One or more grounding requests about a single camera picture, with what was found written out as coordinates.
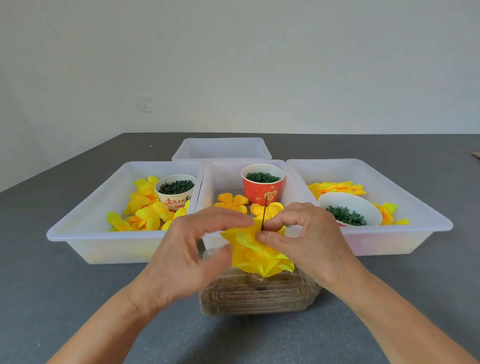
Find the pile of orange yellow petals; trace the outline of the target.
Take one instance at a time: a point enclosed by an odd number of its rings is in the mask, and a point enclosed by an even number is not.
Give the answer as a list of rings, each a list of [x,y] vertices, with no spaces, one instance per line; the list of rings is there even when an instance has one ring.
[[[363,185],[354,184],[352,181],[342,181],[342,182],[328,182],[324,181],[321,183],[314,182],[307,185],[309,191],[315,197],[317,201],[322,195],[328,193],[345,193],[354,196],[366,195],[367,192],[364,190]]]
[[[380,225],[389,226],[389,225],[410,225],[410,222],[407,218],[401,220],[395,220],[394,215],[398,209],[398,205],[394,203],[384,202],[381,205],[373,203],[376,209],[381,213],[381,223]]]

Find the small yellow orange flower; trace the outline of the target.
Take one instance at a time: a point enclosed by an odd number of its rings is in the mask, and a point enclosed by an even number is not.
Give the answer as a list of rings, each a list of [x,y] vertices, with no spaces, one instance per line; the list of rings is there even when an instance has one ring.
[[[258,220],[260,222],[262,221],[263,209],[264,209],[264,206],[257,203],[253,203],[250,206],[250,212],[254,216],[255,220]],[[267,206],[265,221],[271,219],[275,215],[278,215],[283,209],[284,209],[284,206],[281,203],[272,202]]]
[[[233,196],[231,193],[221,193],[218,196],[218,202],[214,203],[214,207],[219,207],[223,209],[234,210],[240,212],[244,215],[248,214],[247,204],[249,200],[240,194]]]

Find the clear plastic container brown contents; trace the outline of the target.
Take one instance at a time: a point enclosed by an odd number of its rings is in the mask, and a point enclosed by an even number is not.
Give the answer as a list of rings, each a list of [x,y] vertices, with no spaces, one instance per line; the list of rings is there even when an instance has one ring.
[[[302,311],[314,302],[321,289],[297,268],[262,277],[230,267],[200,291],[200,311],[206,316]]]

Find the pile of yellow fabric flowers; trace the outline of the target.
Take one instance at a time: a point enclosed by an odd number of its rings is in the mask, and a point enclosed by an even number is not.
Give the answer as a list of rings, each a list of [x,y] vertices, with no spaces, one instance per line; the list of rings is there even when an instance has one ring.
[[[124,212],[106,215],[111,232],[166,231],[176,218],[187,214],[190,200],[177,211],[170,211],[159,201],[155,191],[158,181],[156,176],[148,176],[134,182],[136,191],[129,196]]]

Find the large layered yellow blossom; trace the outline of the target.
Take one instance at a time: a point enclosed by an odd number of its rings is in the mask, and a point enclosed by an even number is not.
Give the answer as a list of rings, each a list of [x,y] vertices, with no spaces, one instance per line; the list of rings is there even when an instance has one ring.
[[[254,224],[247,228],[231,228],[220,232],[233,246],[231,266],[264,278],[284,271],[293,273],[295,266],[287,256],[256,239],[262,223],[258,219],[253,219],[253,222]]]

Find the heap of green leaf pieces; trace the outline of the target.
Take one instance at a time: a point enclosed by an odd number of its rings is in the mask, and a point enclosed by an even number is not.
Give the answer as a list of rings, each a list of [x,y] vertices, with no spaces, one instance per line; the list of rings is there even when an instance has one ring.
[[[326,211],[330,212],[342,226],[366,226],[365,217],[355,210],[342,206],[328,206]]]

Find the white bowl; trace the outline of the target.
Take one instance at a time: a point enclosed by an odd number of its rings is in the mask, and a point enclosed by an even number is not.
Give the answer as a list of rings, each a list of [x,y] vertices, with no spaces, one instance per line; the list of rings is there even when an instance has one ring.
[[[317,202],[318,205],[324,209],[332,205],[334,207],[347,207],[351,211],[355,210],[356,212],[364,216],[367,222],[366,226],[379,226],[382,221],[382,216],[379,210],[372,203],[370,203],[366,199],[363,199],[362,197],[347,193],[331,192],[320,196]]]

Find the person's left forearm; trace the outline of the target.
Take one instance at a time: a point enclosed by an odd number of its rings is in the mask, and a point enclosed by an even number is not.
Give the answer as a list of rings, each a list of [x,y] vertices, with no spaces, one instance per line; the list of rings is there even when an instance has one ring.
[[[123,364],[140,333],[171,303],[133,283],[113,295],[46,364]]]

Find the white printed paper cup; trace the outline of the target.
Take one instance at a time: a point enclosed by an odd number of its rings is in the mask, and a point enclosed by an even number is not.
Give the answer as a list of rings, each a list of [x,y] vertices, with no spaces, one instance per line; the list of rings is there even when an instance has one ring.
[[[159,181],[155,185],[155,191],[157,193],[159,201],[164,203],[170,211],[177,211],[178,209],[184,208],[185,204],[191,200],[195,188],[194,186],[194,188],[190,191],[177,195],[165,195],[158,192],[159,187],[163,183],[171,183],[176,180],[192,180],[196,185],[196,178],[188,174],[174,174],[159,179]]]

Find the red paper cup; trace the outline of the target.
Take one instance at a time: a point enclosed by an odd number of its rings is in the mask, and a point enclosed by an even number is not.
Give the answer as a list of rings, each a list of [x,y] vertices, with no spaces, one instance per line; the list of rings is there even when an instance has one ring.
[[[270,184],[255,183],[246,179],[247,173],[257,172],[270,173],[282,179]],[[269,163],[256,163],[243,167],[240,173],[243,181],[244,195],[251,204],[260,204],[263,206],[266,196],[268,199],[267,206],[272,202],[277,202],[286,177],[286,173],[282,168]]]

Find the translucent white plastic bin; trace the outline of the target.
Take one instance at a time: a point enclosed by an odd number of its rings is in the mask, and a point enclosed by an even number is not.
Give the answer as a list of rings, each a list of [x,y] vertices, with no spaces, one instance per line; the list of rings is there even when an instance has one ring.
[[[408,225],[342,227],[357,256],[410,254],[433,233],[453,229],[447,217],[359,159],[289,159],[286,163],[313,204],[318,205],[307,185],[352,181],[363,186],[366,195],[361,197],[369,203],[397,205],[394,222],[408,219]]]
[[[109,212],[122,213],[134,181],[148,176],[169,177],[187,174],[197,182],[189,214],[196,208],[205,172],[205,162],[130,161],[123,164],[86,199],[51,227],[46,236],[53,242],[65,241],[88,264],[146,263],[164,238],[166,231],[110,232]]]
[[[242,169],[250,164],[269,163],[276,165],[285,172],[285,180],[277,200],[284,207],[291,203],[315,203],[306,186],[296,178],[293,170],[286,161],[279,159],[255,160],[255,159],[225,159],[207,162],[204,169],[203,179],[199,192],[195,212],[211,207],[218,202],[221,193],[231,193],[233,196],[244,195]],[[248,215],[254,217],[250,211],[250,202],[247,204]]]
[[[172,161],[221,159],[271,160],[263,138],[230,137],[230,138],[187,138],[172,156]]]

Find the person's left hand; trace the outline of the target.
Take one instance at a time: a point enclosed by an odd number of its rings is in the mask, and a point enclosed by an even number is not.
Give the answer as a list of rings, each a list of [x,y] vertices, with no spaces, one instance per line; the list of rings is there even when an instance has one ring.
[[[219,207],[179,217],[172,222],[150,262],[131,284],[155,297],[168,297],[171,303],[196,294],[215,280],[201,277],[202,258],[197,242],[208,233],[247,228],[253,224],[252,218]]]

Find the person's right forearm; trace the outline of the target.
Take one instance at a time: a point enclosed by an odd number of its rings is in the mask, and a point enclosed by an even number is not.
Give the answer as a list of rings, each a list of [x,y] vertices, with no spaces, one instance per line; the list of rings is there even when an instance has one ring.
[[[321,285],[356,314],[391,364],[480,364],[359,262],[331,271]]]

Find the person's right hand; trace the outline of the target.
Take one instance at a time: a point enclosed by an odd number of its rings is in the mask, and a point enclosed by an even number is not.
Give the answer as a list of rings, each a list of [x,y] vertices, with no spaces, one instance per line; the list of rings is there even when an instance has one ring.
[[[368,274],[354,255],[334,216],[311,203],[291,203],[264,224],[265,230],[298,240],[297,259],[290,259],[323,288],[339,295]]]

